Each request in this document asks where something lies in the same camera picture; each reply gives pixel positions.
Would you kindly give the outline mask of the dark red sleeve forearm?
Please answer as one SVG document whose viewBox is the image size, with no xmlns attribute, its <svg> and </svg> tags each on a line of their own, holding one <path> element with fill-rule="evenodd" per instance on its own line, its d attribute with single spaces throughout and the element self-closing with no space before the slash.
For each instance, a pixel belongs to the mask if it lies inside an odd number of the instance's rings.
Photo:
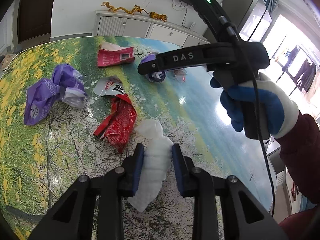
<svg viewBox="0 0 320 240">
<path fill-rule="evenodd" d="M 276 141 L 281 146 L 280 158 L 300 193 L 315 204 L 279 223 L 288 239 L 301 239 L 319 210 L 319 127 L 312 116 L 299 114 L 291 131 Z"/>
</svg>

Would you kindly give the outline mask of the blue white gloved hand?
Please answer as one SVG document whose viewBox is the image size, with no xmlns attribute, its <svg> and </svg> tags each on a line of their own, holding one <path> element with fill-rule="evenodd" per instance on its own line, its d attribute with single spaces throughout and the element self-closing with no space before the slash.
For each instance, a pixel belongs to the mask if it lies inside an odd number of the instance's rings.
<svg viewBox="0 0 320 240">
<path fill-rule="evenodd" d="M 301 128 L 302 115 L 297 104 L 290 100 L 285 92 L 271 81 L 265 74 L 260 74 L 257 81 L 259 102 L 262 104 L 266 118 L 268 133 L 274 138 L 285 137 Z M 244 128 L 244 111 L 239 102 L 255 102 L 255 91 L 251 81 L 234 85 L 220 96 L 222 106 L 231 119 L 236 132 Z"/>
</svg>

